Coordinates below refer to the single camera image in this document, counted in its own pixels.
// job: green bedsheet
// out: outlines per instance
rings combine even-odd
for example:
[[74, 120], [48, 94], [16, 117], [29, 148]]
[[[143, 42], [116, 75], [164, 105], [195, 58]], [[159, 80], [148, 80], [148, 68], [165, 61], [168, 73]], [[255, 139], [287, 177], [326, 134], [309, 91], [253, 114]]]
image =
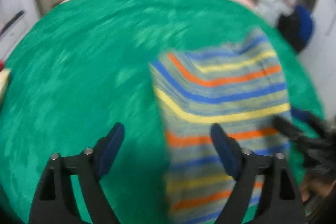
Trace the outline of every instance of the green bedsheet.
[[[169, 223], [162, 179], [168, 155], [148, 62], [172, 48], [237, 42], [255, 26], [266, 32], [278, 53], [291, 104], [322, 116], [291, 47], [235, 2], [71, 0], [54, 8], [7, 60], [12, 83], [0, 115], [0, 184], [16, 213], [28, 221], [51, 153], [80, 153], [122, 122], [126, 137], [101, 181], [105, 195], [121, 223]], [[302, 179], [295, 152], [290, 162]], [[73, 183], [78, 193], [78, 181]], [[78, 199], [88, 220], [80, 195]]]

